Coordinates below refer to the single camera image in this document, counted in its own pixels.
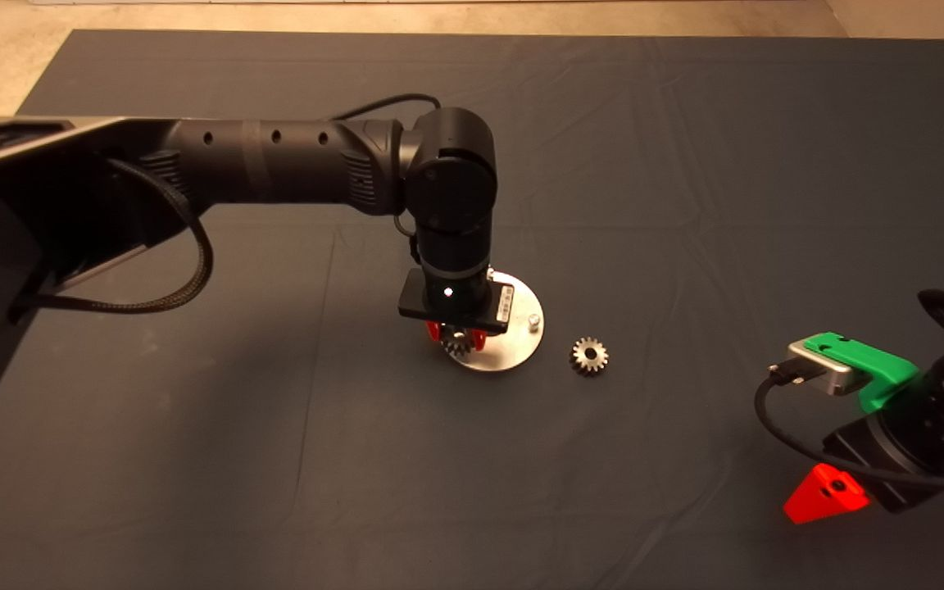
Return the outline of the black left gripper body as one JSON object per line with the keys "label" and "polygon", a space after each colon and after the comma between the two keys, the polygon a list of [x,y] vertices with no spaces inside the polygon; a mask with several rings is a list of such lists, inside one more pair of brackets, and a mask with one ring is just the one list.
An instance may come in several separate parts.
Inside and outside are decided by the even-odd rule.
{"label": "black left gripper body", "polygon": [[444,279],[410,271],[398,296],[398,314],[465,331],[503,334],[508,331],[514,295],[514,285],[488,280],[484,272]]}

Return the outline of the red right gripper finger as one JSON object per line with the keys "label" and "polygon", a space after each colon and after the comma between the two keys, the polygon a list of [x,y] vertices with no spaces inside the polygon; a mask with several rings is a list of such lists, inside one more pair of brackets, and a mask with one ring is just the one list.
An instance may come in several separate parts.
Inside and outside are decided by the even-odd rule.
{"label": "red right gripper finger", "polygon": [[869,507],[869,494],[846,471],[818,463],[799,482],[783,504],[783,512],[794,524],[832,518]]}

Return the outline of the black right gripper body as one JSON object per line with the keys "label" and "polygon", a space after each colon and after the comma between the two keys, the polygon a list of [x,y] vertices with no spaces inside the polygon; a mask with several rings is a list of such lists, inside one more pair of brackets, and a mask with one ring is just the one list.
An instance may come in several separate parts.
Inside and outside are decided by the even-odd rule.
{"label": "black right gripper body", "polygon": [[828,434],[823,449],[877,470],[944,478],[944,356],[880,410]]}

